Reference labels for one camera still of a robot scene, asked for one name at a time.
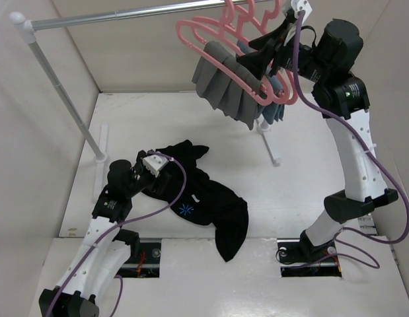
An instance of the clothes hanger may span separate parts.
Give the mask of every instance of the clothes hanger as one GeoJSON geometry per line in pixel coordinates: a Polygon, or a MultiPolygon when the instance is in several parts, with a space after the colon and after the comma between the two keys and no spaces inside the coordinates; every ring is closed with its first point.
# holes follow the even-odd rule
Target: clothes hanger
{"type": "MultiPolygon", "coordinates": [[[[225,36],[225,32],[229,33],[230,35],[240,40],[241,42],[248,43],[249,42],[248,39],[242,35],[243,24],[247,22],[251,22],[257,28],[257,30],[259,30],[260,33],[267,34],[266,26],[267,26],[268,21],[270,19],[276,18],[279,15],[279,12],[281,9],[280,0],[275,0],[275,3],[276,3],[275,9],[273,11],[266,10],[264,12],[262,22],[260,22],[255,17],[254,0],[247,1],[248,10],[238,5],[234,6],[232,0],[225,0],[225,2],[227,6],[224,7],[223,14],[219,20],[215,20],[209,17],[194,17],[192,20],[178,21],[176,23],[176,33],[178,34],[180,41],[186,46],[188,46],[189,48],[192,48],[194,51],[199,53],[203,58],[211,62],[214,66],[216,66],[218,69],[220,69],[230,78],[232,78],[232,80],[234,80],[241,88],[243,88],[249,95],[251,95],[251,97],[253,97],[253,99],[255,99],[255,101],[257,101],[257,103],[259,103],[260,105],[267,106],[273,102],[276,102],[278,104],[295,103],[298,97],[295,89],[293,89],[293,96],[290,98],[289,97],[290,95],[289,87],[286,84],[286,81],[283,79],[283,77],[280,74],[278,74],[278,79],[281,81],[284,87],[285,92],[283,96],[278,97],[274,94],[273,88],[268,78],[264,76],[262,80],[261,91],[264,92],[267,97],[262,98],[259,95],[260,92],[256,93],[252,91],[252,89],[243,80],[241,80],[236,74],[234,74],[232,71],[226,68],[223,64],[218,62],[212,56],[205,53],[201,48],[197,47],[196,45],[194,45],[193,43],[185,39],[185,37],[183,36],[181,32],[181,28],[183,26],[189,26],[192,31],[192,34],[197,39],[197,41],[199,41],[200,43],[206,45],[207,41],[198,34],[198,30],[206,34],[212,35],[214,38],[217,38],[218,40],[225,43],[228,47],[230,47],[238,55],[243,55],[239,47],[225,36]],[[235,18],[235,11],[239,13],[236,28],[232,25],[232,22],[235,18]],[[215,30],[214,28],[209,27],[209,25],[215,26],[216,28],[218,28],[218,30],[215,30]]],[[[288,75],[289,81],[291,82],[291,86],[295,87],[293,84],[292,75],[289,72],[287,72],[287,75],[288,75]]]]}

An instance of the white bracket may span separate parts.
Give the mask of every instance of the white bracket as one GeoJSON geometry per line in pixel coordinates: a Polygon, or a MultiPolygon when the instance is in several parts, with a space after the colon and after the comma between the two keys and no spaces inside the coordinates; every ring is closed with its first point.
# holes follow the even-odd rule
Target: white bracket
{"type": "Polygon", "coordinates": [[[150,157],[143,158],[143,164],[154,176],[158,176],[160,171],[165,165],[169,163],[169,160],[159,155],[151,155],[150,157]]]}
{"type": "Polygon", "coordinates": [[[281,155],[278,148],[278,141],[276,137],[272,133],[272,127],[270,124],[267,123],[266,120],[262,120],[260,123],[260,119],[256,120],[257,123],[257,132],[262,135],[264,144],[266,144],[266,148],[269,152],[270,159],[274,166],[279,166],[282,162],[281,155]]]}
{"type": "Polygon", "coordinates": [[[104,154],[104,157],[100,160],[95,159],[96,166],[96,176],[94,179],[94,190],[93,190],[93,202],[95,203],[98,200],[101,191],[103,190],[104,183],[104,169],[106,168],[106,163],[108,162],[108,155],[106,154],[107,150],[107,139],[109,134],[109,123],[103,122],[101,125],[100,131],[100,140],[98,142],[98,147],[100,151],[104,154]]]}
{"type": "MultiPolygon", "coordinates": [[[[303,19],[303,24],[304,22],[308,19],[310,14],[313,11],[313,8],[310,6],[309,0],[291,0],[290,2],[287,1],[282,7],[282,12],[286,15],[286,12],[288,10],[293,9],[295,12],[295,18],[298,18],[298,14],[300,11],[305,11],[304,19],[303,19]]],[[[287,45],[287,43],[294,37],[295,31],[297,30],[297,23],[295,23],[293,26],[291,26],[291,29],[288,32],[288,35],[285,39],[285,44],[284,46],[287,45]]]]}

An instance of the metal rod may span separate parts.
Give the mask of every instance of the metal rod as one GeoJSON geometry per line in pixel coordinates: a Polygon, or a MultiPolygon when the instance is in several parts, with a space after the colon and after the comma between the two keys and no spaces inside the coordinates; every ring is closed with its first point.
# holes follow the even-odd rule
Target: metal rod
{"type": "Polygon", "coordinates": [[[75,122],[78,125],[78,128],[81,130],[82,134],[84,135],[85,139],[87,140],[88,144],[91,146],[93,149],[96,159],[101,160],[103,159],[106,155],[100,150],[98,147],[96,141],[93,139],[93,136],[91,135],[90,131],[87,129],[87,127],[84,124],[83,119],[79,115],[77,109],[72,103],[72,100],[66,93],[65,88],[59,81],[58,77],[56,76],[56,73],[54,73],[54,70],[52,69],[52,66],[48,62],[46,56],[44,56],[43,51],[41,50],[41,47],[38,45],[37,42],[28,44],[30,47],[32,53],[35,55],[38,63],[40,63],[42,69],[46,73],[47,77],[49,80],[52,82],[53,87],[56,89],[56,92],[59,94],[59,97],[61,98],[61,101],[65,104],[66,108],[68,109],[69,113],[71,114],[72,118],[75,120],[75,122]]]}
{"type": "MultiPolygon", "coordinates": [[[[270,0],[255,0],[255,2],[266,2],[270,0]]],[[[244,5],[246,0],[233,0],[235,5],[244,5]]],[[[95,15],[80,15],[69,18],[52,18],[49,20],[32,21],[34,31],[47,30],[50,28],[63,28],[65,26],[74,26],[87,23],[104,22],[111,20],[124,20],[127,18],[149,17],[152,15],[165,15],[168,13],[193,11],[201,9],[210,9],[223,7],[224,0],[205,0],[188,3],[175,3],[173,5],[160,5],[141,9],[119,10],[95,15]]]]}

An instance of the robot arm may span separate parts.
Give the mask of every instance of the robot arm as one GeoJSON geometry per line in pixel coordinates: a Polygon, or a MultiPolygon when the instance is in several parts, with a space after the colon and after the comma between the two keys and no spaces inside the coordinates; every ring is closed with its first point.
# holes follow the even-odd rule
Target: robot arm
{"type": "Polygon", "coordinates": [[[110,165],[108,185],[103,189],[94,207],[93,218],[67,271],[54,290],[45,289],[40,296],[40,310],[45,316],[57,290],[63,285],[74,267],[94,246],[76,274],[65,286],[54,305],[53,317],[98,317],[98,302],[120,267],[139,252],[139,235],[136,232],[116,229],[109,232],[98,244],[98,237],[125,221],[132,208],[131,198],[144,190],[163,191],[170,176],[162,173],[167,158],[158,155],[138,154],[134,166],[127,160],[110,165]]]}
{"type": "MultiPolygon", "coordinates": [[[[294,1],[283,8],[285,21],[279,28],[248,45],[256,51],[237,58],[253,75],[262,78],[272,62],[271,75],[280,68],[292,71],[293,38],[298,12],[311,13],[308,1],[294,1]]],[[[363,47],[358,28],[345,20],[328,23],[320,42],[313,46],[300,44],[299,75],[314,82],[312,95],[323,109],[345,119],[361,136],[375,155],[369,125],[369,98],[364,82],[351,73],[355,59],[363,47]]],[[[375,208],[398,199],[396,190],[388,189],[377,166],[352,133],[335,119],[324,117],[331,130],[342,163],[345,190],[324,200],[322,215],[301,234],[300,242],[287,253],[302,262],[318,260],[334,236],[347,221],[367,215],[375,208]]]]}

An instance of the purple cable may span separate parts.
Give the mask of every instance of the purple cable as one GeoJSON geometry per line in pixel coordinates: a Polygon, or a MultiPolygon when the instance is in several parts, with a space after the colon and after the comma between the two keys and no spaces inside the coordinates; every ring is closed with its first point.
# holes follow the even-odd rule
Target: purple cable
{"type": "Polygon", "coordinates": [[[85,252],[84,256],[81,258],[79,263],[73,268],[72,272],[68,275],[67,279],[62,283],[61,287],[57,290],[56,295],[54,296],[49,308],[47,309],[46,317],[50,317],[52,315],[53,307],[56,304],[59,296],[62,294],[63,290],[65,289],[65,287],[67,286],[67,284],[69,283],[71,278],[76,274],[76,272],[81,267],[81,265],[85,262],[85,260],[91,254],[91,252],[95,249],[94,245],[97,245],[98,243],[100,243],[100,241],[103,240],[103,238],[105,236],[107,236],[109,233],[111,233],[113,230],[115,230],[117,228],[120,228],[120,227],[122,227],[124,225],[127,225],[128,223],[133,223],[135,221],[139,221],[139,220],[143,220],[143,219],[155,216],[155,215],[161,213],[162,211],[165,211],[166,209],[172,207],[173,204],[178,201],[178,199],[180,198],[180,196],[184,192],[185,186],[186,186],[186,172],[185,172],[184,167],[182,167],[182,165],[177,160],[175,160],[173,157],[170,157],[168,155],[153,152],[153,151],[149,151],[148,154],[150,154],[150,155],[159,155],[160,157],[165,157],[165,158],[169,159],[170,161],[173,161],[176,165],[178,165],[179,169],[182,171],[182,175],[184,176],[184,182],[182,183],[182,187],[181,187],[181,189],[179,191],[179,194],[166,207],[163,207],[162,209],[160,209],[158,211],[155,211],[154,213],[149,213],[148,215],[144,215],[144,216],[141,216],[141,217],[138,217],[138,218],[134,218],[134,219],[131,219],[131,220],[128,220],[128,221],[124,221],[123,223],[118,223],[117,225],[114,225],[112,228],[105,231],[101,236],[99,236],[97,238],[97,240],[94,242],[94,244],[88,249],[88,251],[85,252]]]}
{"type": "Polygon", "coordinates": [[[377,160],[377,158],[371,153],[369,147],[365,144],[364,140],[361,138],[361,136],[358,134],[358,132],[344,119],[342,119],[340,116],[337,116],[336,114],[322,109],[314,104],[312,104],[310,101],[308,101],[301,89],[301,86],[299,84],[299,71],[298,71],[298,56],[299,56],[299,40],[301,36],[301,27],[303,26],[303,19],[304,19],[305,11],[300,11],[299,12],[299,18],[297,21],[297,31],[295,34],[295,40],[294,40],[294,50],[293,50],[293,76],[294,76],[294,82],[295,86],[297,88],[297,92],[301,100],[310,108],[313,110],[316,110],[317,112],[320,112],[324,114],[325,116],[328,116],[332,119],[335,119],[336,121],[340,122],[342,125],[344,125],[357,139],[358,143],[361,145],[363,150],[367,153],[367,156],[375,163],[375,165],[379,168],[379,170],[382,171],[382,173],[390,180],[390,182],[393,184],[393,186],[396,188],[398,193],[400,194],[402,200],[404,201],[405,204],[405,209],[406,209],[406,214],[407,214],[407,220],[406,220],[406,226],[404,229],[404,232],[402,235],[397,238],[396,240],[393,241],[385,241],[385,240],[380,240],[378,238],[374,238],[372,236],[369,236],[368,234],[365,234],[357,229],[354,228],[349,228],[349,227],[344,227],[343,230],[348,230],[352,231],[355,233],[360,234],[361,236],[364,236],[372,241],[381,243],[381,244],[397,244],[402,242],[409,233],[409,200],[404,192],[404,190],[401,188],[400,184],[394,179],[392,174],[388,172],[388,170],[377,160]]]}
{"type": "Polygon", "coordinates": [[[122,297],[122,292],[124,291],[124,279],[122,279],[122,276],[117,275],[117,276],[115,276],[114,278],[120,280],[120,289],[119,289],[118,300],[116,301],[116,304],[114,305],[114,308],[113,308],[112,313],[110,314],[110,317],[113,317],[113,316],[114,316],[114,313],[115,313],[116,310],[118,309],[119,302],[120,302],[120,298],[122,297]]]}

